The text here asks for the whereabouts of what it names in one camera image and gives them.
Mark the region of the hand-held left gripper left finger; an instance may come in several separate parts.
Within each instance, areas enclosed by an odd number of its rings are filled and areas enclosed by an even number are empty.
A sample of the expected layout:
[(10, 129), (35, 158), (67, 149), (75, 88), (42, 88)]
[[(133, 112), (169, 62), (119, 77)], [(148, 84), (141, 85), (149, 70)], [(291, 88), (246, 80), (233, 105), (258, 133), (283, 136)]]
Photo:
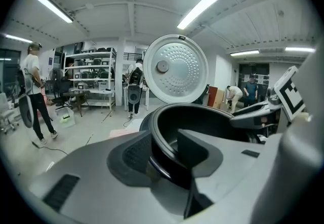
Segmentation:
[(75, 223), (180, 223), (183, 192), (147, 173), (148, 131), (82, 146), (36, 177), (30, 191)]

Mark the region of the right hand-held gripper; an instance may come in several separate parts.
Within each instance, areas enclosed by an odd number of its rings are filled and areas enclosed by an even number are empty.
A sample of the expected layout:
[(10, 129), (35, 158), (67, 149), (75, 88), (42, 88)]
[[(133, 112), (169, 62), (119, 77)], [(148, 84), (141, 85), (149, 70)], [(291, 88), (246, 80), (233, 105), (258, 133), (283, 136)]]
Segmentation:
[(234, 112), (229, 120), (234, 128), (258, 130), (277, 124), (280, 111), (292, 122), (304, 109), (305, 104), (293, 81), (298, 67), (295, 65), (271, 65), (267, 101), (259, 102)]

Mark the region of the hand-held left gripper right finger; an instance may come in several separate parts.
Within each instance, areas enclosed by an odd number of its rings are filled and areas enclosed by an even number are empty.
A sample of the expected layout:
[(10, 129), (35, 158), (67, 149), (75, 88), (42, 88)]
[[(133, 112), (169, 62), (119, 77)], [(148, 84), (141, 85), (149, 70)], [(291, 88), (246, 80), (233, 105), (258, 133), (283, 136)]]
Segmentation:
[(186, 219), (252, 219), (270, 177), (280, 134), (265, 144), (178, 131), (178, 148), (189, 145), (193, 188)]

